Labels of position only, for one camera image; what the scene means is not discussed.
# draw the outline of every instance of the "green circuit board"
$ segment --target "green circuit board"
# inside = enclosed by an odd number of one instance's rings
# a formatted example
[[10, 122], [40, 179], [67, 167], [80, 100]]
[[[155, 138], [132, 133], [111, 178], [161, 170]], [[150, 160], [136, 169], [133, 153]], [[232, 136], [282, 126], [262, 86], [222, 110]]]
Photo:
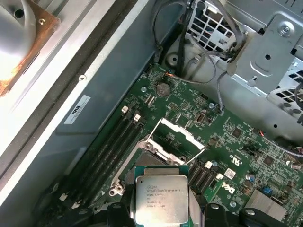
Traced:
[[[161, 66], [153, 65], [140, 76], [92, 147], [97, 147], [108, 134], [113, 127], [112, 122], [121, 115], [123, 106], [138, 111], [145, 120], [145, 125], [132, 146], [125, 151], [116, 171], [136, 142], [151, 133], [157, 122], [165, 118], [183, 127], [196, 140], [207, 145], [207, 150], [198, 159], [216, 163], [218, 172], [224, 175], [215, 186], [204, 192], [208, 202], [219, 203], [231, 212], [238, 212], [254, 190], [262, 192], [269, 188], [267, 196], [274, 197], [287, 209], [282, 222], [288, 226], [299, 226], [303, 219], [303, 173], [290, 168], [297, 160], [269, 144], [259, 131], [255, 131], [227, 109], [219, 112], [217, 103], [190, 84], [167, 76], [165, 72]], [[160, 97], [157, 94], [156, 86], [160, 83], [169, 85], [168, 96]], [[177, 157], [185, 156], [187, 160], [199, 152], [197, 147], [186, 143], [183, 135], [172, 133], [163, 126], [155, 131], [155, 140]], [[125, 168], [127, 171], [137, 157], [135, 155], [133, 162]], [[108, 184], [115, 171], [104, 185], [105, 192], [109, 189]], [[244, 186], [247, 183], [247, 174], [255, 176], [249, 187]], [[232, 201], [236, 202], [235, 206], [230, 205]]]

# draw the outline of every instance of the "cable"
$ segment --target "cable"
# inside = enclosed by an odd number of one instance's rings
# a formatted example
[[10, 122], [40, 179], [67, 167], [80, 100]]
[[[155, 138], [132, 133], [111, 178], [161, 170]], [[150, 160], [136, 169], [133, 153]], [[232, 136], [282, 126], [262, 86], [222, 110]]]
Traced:
[[237, 44], [234, 47], [234, 50], [237, 51], [242, 47], [243, 44], [243, 34], [239, 29], [239, 26], [235, 22], [235, 20], [231, 17], [231, 15], [226, 11], [225, 7], [222, 5], [222, 3], [219, 0], [211, 0], [213, 4], [218, 8], [218, 10], [222, 13], [224, 19], [228, 23], [228, 25], [231, 27], [232, 32], [234, 33], [236, 37]]
[[167, 76], [170, 76], [170, 77], [173, 77], [175, 79], [178, 79], [178, 80], [181, 80], [183, 82], [186, 82], [186, 83], [189, 83], [189, 84], [199, 84], [199, 85], [204, 85], [204, 84], [208, 84], [210, 81], [213, 80], [213, 78], [211, 78], [209, 81], [207, 82], [200, 82], [200, 81], [194, 81], [194, 80], [189, 80], [189, 79], [184, 79], [184, 78], [181, 78], [181, 77], [178, 77], [174, 74], [171, 74], [171, 73], [165, 73], [165, 75]]
[[218, 95], [218, 100], [219, 100], [219, 110], [223, 110], [223, 101], [221, 98], [221, 93], [220, 93], [220, 80], [227, 74], [227, 72], [222, 73], [218, 79], [217, 79], [217, 95]]
[[303, 102], [300, 102], [300, 100], [298, 98], [298, 93], [302, 88], [303, 88], [303, 83], [299, 84], [294, 91], [294, 100], [301, 109], [303, 109]]
[[152, 20], [151, 20], [151, 28], [152, 28], [152, 32], [153, 32], [153, 36], [154, 36], [154, 39], [155, 39], [155, 43], [156, 43], [156, 46], [157, 46], [157, 49], [160, 49], [161, 48], [161, 44], [157, 38], [157, 35], [156, 35], [156, 30], [155, 30], [155, 27], [156, 27], [156, 20], [157, 20], [157, 17], [158, 17], [158, 14], [160, 13], [160, 11], [167, 7], [167, 6], [171, 6], [171, 5], [174, 5], [174, 4], [179, 4], [182, 6], [182, 11], [181, 11], [181, 14], [183, 14], [185, 12], [185, 9], [186, 9], [186, 5], [185, 5], [185, 2], [183, 0], [162, 0], [160, 1], [159, 4], [157, 4], [157, 2], [155, 3], [154, 5], [154, 13], [152, 15]]
[[287, 149], [285, 149], [285, 148], [283, 148], [283, 147], [277, 145], [274, 141], [271, 141], [270, 139], [268, 139], [268, 138], [266, 138], [266, 137], [263, 137], [263, 138], [265, 138], [270, 144], [272, 144], [272, 145], [274, 145], [275, 147], [281, 149], [282, 151], [284, 151], [285, 153], [287, 153], [287, 154], [289, 154], [289, 155], [292, 155], [292, 156], [295, 156], [295, 157], [303, 157], [303, 155], [301, 155], [301, 154], [294, 153], [294, 152], [292, 152], [292, 151], [290, 151], [290, 150], [287, 150]]
[[[195, 42], [195, 44], [198, 45], [198, 46], [200, 47], [201, 51], [202, 51], [202, 52], [205, 54], [205, 56], [210, 60], [210, 62], [212, 63], [212, 65], [213, 65], [213, 67], [214, 67], [214, 74], [213, 74], [213, 77], [208, 81], [208, 83], [209, 83], [209, 82], [211, 82], [211, 81], [215, 78], [215, 76], [216, 76], [216, 73], [217, 73], [216, 65], [215, 65], [213, 59], [211, 58], [209, 52], [208, 52], [207, 50], [205, 50], [205, 49], [200, 45], [200, 43], [199, 43], [192, 35], [191, 35], [191, 38], [192, 38], [192, 40]], [[191, 75], [190, 75], [189, 77], [191, 77], [192, 75], [195, 75], [195, 74], [196, 74], [196, 72], [198, 71], [198, 69], [201, 67], [202, 63], [203, 63], [203, 58], [201, 57], [201, 59], [199, 60], [197, 66], [196, 66], [196, 68], [195, 68], [195, 70], [191, 73]]]
[[191, 0], [189, 2], [189, 5], [182, 18], [183, 28], [182, 28], [182, 32], [180, 35], [180, 42], [179, 42], [179, 49], [178, 49], [178, 61], [177, 61], [177, 67], [176, 67], [176, 71], [175, 71], [175, 74], [180, 77], [181, 77], [181, 74], [183, 71], [184, 61], [185, 61], [185, 35], [187, 32], [187, 26], [190, 22], [191, 14], [193, 12], [193, 9], [191, 8], [192, 3], [193, 3], [193, 0]]

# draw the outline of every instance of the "motherboard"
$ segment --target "motherboard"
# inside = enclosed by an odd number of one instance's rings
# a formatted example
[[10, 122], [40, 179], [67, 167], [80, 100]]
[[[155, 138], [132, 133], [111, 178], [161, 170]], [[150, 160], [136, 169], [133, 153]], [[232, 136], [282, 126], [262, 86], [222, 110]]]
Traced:
[[60, 200], [98, 210], [134, 184], [134, 166], [186, 164], [189, 186], [207, 202], [234, 213], [253, 207], [287, 226], [303, 225], [300, 161], [157, 64], [112, 113], [61, 188]]

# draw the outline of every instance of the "chip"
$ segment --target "chip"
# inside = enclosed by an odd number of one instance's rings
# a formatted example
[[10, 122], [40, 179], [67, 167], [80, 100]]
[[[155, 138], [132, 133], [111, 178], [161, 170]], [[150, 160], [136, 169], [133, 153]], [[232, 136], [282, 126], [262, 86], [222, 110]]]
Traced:
[[266, 156], [266, 158], [264, 159], [264, 163], [268, 166], [270, 166], [273, 163], [274, 159], [271, 156]]
[[235, 128], [232, 132], [232, 136], [236, 137], [237, 139], [240, 137], [240, 135], [242, 134], [242, 130]]

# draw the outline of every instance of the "blue component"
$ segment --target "blue component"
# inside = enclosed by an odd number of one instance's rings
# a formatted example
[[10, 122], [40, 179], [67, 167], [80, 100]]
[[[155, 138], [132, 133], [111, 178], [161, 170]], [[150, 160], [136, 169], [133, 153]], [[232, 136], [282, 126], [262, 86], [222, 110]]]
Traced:
[[270, 187], [265, 187], [263, 188], [263, 193], [264, 194], [270, 194], [273, 190]]

